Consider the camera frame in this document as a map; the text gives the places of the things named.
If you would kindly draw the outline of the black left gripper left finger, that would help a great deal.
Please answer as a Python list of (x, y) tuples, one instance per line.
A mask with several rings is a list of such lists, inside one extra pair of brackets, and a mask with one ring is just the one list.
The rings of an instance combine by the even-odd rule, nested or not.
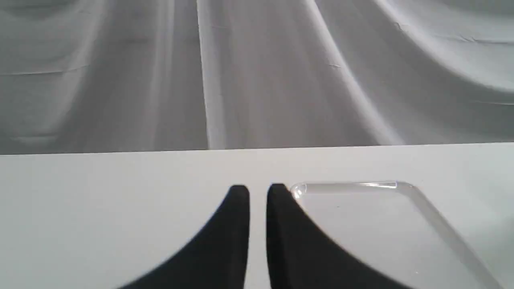
[(174, 256), (126, 289), (242, 289), (248, 260), (250, 196), (229, 188), (202, 229)]

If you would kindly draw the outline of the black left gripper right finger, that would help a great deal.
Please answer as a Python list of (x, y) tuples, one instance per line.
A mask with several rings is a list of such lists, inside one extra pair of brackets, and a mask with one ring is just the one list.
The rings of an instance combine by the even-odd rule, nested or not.
[(332, 241), (282, 183), (267, 192), (266, 250), (273, 289), (404, 289)]

